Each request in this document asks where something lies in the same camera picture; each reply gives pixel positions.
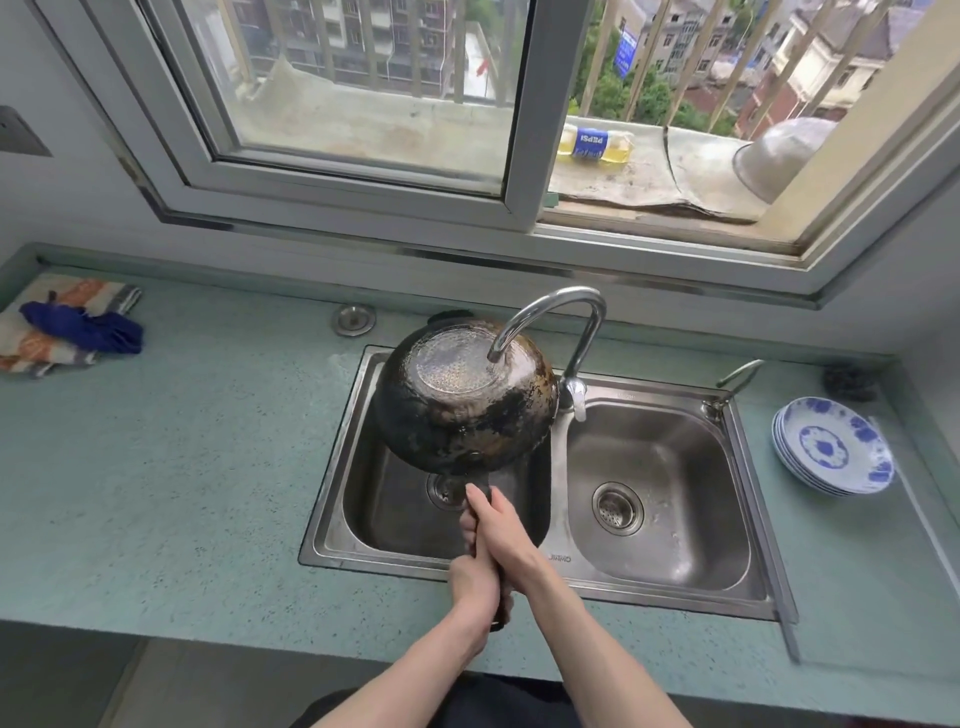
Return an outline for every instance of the dark pants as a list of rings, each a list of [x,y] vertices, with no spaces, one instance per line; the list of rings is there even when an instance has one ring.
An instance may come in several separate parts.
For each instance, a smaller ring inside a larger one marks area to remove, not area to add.
[[[330,695],[311,703],[290,728],[310,728],[357,690],[352,688],[332,692]],[[518,713],[526,712],[522,710],[523,708],[529,708],[532,712],[540,715],[543,715],[546,711],[547,714],[553,715],[553,718],[546,724],[556,726],[556,728],[563,728],[566,725],[579,725],[570,705],[570,698],[566,694],[564,686],[560,683],[465,674],[457,678],[457,682],[453,684],[444,702],[437,710],[437,714],[430,721],[430,728],[440,728],[444,725],[472,725],[473,721],[470,716],[464,716],[463,711],[472,712],[471,703],[474,703],[475,700],[480,700],[484,704],[495,702],[503,705],[503,707],[507,707],[510,703],[516,703]]]

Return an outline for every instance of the white wall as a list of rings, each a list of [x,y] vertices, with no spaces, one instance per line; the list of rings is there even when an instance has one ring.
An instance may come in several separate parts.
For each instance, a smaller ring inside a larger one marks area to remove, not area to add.
[[[568,279],[316,243],[161,225],[102,138],[102,125],[23,2],[0,4],[0,104],[20,111],[52,158],[0,155],[0,221],[10,240],[231,270],[521,305]],[[826,309],[809,311],[601,285],[611,318],[864,352],[897,352],[960,306],[954,182]]]
[[[960,459],[960,310],[900,359],[926,410]]]

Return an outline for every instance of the blue sign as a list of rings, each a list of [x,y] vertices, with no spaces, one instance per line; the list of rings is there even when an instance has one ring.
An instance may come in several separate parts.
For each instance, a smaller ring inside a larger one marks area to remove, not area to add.
[[[626,78],[630,73],[630,66],[634,63],[634,53],[636,53],[636,38],[627,31],[620,33],[620,44],[616,46],[616,54],[613,56],[613,67],[620,74],[620,78]]]
[[[583,159],[599,159],[607,149],[609,138],[609,132],[577,127],[577,140],[573,142],[572,156]]]

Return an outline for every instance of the striped towel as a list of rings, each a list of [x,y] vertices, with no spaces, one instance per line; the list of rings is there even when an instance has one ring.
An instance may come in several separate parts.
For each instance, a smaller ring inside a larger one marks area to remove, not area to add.
[[[51,291],[57,294],[57,303],[83,306],[91,316],[108,311],[125,314],[142,292],[126,283],[41,273],[0,313],[0,372],[44,376],[58,364],[93,364],[97,360],[97,352],[85,352],[64,339],[48,336],[23,318],[22,304],[46,302]]]

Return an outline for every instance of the building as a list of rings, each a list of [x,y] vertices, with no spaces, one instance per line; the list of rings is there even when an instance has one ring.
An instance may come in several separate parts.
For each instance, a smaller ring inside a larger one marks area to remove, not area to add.
[[[755,0],[756,17],[763,17],[767,13],[770,0]],[[790,17],[797,11],[815,12],[823,4],[823,0],[783,0],[773,17],[769,18],[760,47],[751,62],[751,67],[766,70],[783,44],[786,34],[790,31]],[[745,42],[746,38],[737,41],[737,45]]]
[[[704,55],[697,63],[691,86],[700,85],[710,71],[717,54],[723,46],[733,21],[733,12],[728,0],[716,0],[727,6],[720,16]],[[653,28],[660,0],[621,0],[617,18],[617,27],[621,32],[627,31],[637,38],[635,62],[641,55],[640,49],[646,46],[650,31]],[[670,16],[666,18],[657,38],[657,48],[651,57],[651,68],[657,69],[666,77],[668,83],[674,85],[684,69],[686,60],[693,53],[700,29],[707,20],[707,15],[713,7],[713,0],[673,0],[670,4]]]
[[[787,83],[783,85],[777,98],[757,125],[757,133],[785,119],[799,116],[804,107],[820,90],[821,85],[837,68],[847,50],[847,42],[857,23],[869,12],[869,7],[860,3],[837,6],[830,14],[823,30],[817,34],[806,49],[800,63],[794,69]],[[737,120],[737,129],[745,132],[755,121],[759,108],[763,105],[771,87],[783,72],[790,60],[794,45],[806,34],[815,11],[796,11],[790,16],[790,28],[772,63],[763,76],[763,80],[754,89],[752,97],[744,105]],[[874,27],[847,68],[837,78],[832,88],[814,116],[839,121],[847,115],[880,72],[883,66],[893,58],[900,43],[914,29],[924,16],[924,10],[892,7],[883,19]]]
[[[326,78],[318,29],[323,14],[337,83],[368,86],[370,66],[360,21],[361,0],[273,0],[283,26],[287,60],[301,71]],[[229,0],[240,23],[257,74],[273,67],[279,43],[266,0]],[[363,0],[369,3],[373,53],[380,85],[409,91],[413,77],[408,3],[414,0]],[[452,86],[453,0],[420,0],[420,83],[426,96],[442,96]]]

